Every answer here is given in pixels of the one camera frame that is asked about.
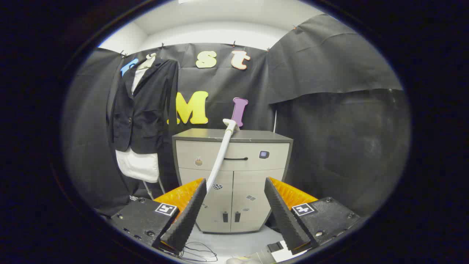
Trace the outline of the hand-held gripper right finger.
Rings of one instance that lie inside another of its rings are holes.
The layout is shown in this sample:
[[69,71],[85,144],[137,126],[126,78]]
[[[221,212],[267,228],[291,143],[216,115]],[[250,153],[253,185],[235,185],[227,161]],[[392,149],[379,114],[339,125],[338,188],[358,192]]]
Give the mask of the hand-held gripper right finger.
[[357,213],[337,199],[315,198],[273,177],[265,179],[264,193],[293,254],[332,242],[361,222]]

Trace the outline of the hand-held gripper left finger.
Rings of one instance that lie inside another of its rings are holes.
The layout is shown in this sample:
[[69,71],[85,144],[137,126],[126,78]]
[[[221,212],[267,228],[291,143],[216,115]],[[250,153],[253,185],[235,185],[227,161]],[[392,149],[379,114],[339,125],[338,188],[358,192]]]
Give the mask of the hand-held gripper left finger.
[[110,223],[140,243],[179,254],[193,230],[206,194],[206,179],[199,178],[156,199],[131,201],[110,217]]

